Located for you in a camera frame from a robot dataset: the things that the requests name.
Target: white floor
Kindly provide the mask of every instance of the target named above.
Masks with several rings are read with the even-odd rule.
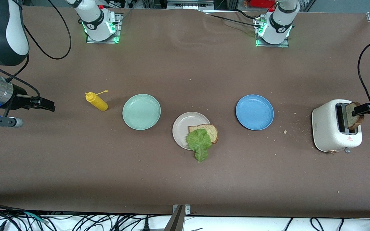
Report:
[[[56,215],[55,218],[63,219],[69,217],[69,215]],[[92,220],[97,221],[103,216],[95,216]],[[114,217],[112,220],[100,222],[101,225],[96,225],[88,229],[89,231],[107,231],[115,224],[118,217]],[[168,223],[170,216],[160,216],[149,219],[150,228],[164,228]],[[88,231],[93,222],[86,222],[80,229],[74,228],[75,225],[81,220],[81,217],[71,217],[69,219],[55,220],[51,219],[54,223],[57,231]],[[290,218],[235,218],[235,217],[186,217],[184,231],[195,231],[200,229],[201,231],[282,231],[285,229],[286,224]],[[27,226],[16,219],[22,231],[30,230],[28,221],[24,219]],[[127,225],[135,222],[135,219],[130,219],[125,222],[120,231],[130,231],[133,225],[126,227]],[[320,218],[320,223],[325,231],[338,231],[341,219],[334,218]],[[314,225],[320,229],[317,222],[314,221]],[[32,224],[34,231],[40,231],[37,223]],[[48,227],[43,226],[43,231],[49,231]],[[133,230],[142,231],[144,228],[144,221],[138,224]],[[14,225],[7,222],[5,231],[18,231]],[[315,231],[310,225],[309,218],[294,218],[288,231]],[[341,231],[370,231],[370,219],[345,219]]]

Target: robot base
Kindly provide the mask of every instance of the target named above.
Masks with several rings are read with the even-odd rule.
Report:
[[[312,132],[315,146],[323,152],[335,153],[355,148],[362,143],[362,130],[347,128],[345,106],[349,100],[335,99],[312,112]]]
[[[103,41],[95,41],[90,38],[87,34],[86,42],[87,43],[99,43],[99,44],[117,44],[119,43],[119,37],[121,36],[121,29],[122,29],[122,18],[123,13],[115,13],[115,25],[111,25],[110,29],[115,30],[115,33],[111,35],[109,38]]]
[[[262,14],[258,20],[257,19],[253,20],[254,25],[260,25],[261,26],[260,28],[255,27],[255,29],[254,29],[257,47],[282,47],[282,48],[289,47],[288,38],[285,38],[285,40],[280,44],[269,44],[261,36],[259,36],[259,33],[262,32],[261,30],[263,30],[262,27],[264,26],[265,17],[266,17],[266,15]]]

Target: white plate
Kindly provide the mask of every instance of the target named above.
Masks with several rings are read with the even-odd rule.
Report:
[[[186,112],[176,118],[172,126],[172,135],[175,142],[182,148],[189,149],[186,137],[189,134],[189,126],[197,126],[201,124],[210,124],[207,117],[197,112]]]

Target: plate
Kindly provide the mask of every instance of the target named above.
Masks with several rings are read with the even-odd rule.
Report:
[[[197,126],[201,124],[210,124],[207,117],[197,112],[186,112],[176,118],[172,126],[172,135],[175,142],[182,148],[190,150],[186,137],[189,134],[189,126]]]
[[[154,126],[161,116],[161,106],[156,98],[147,94],[132,96],[122,109],[125,123],[135,130]]]
[[[273,108],[266,98],[260,95],[247,95],[236,105],[236,117],[250,130],[263,130],[273,121]]]

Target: red object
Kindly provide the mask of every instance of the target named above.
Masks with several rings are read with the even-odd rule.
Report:
[[[250,6],[269,9],[273,4],[275,4],[275,0],[251,0]]]

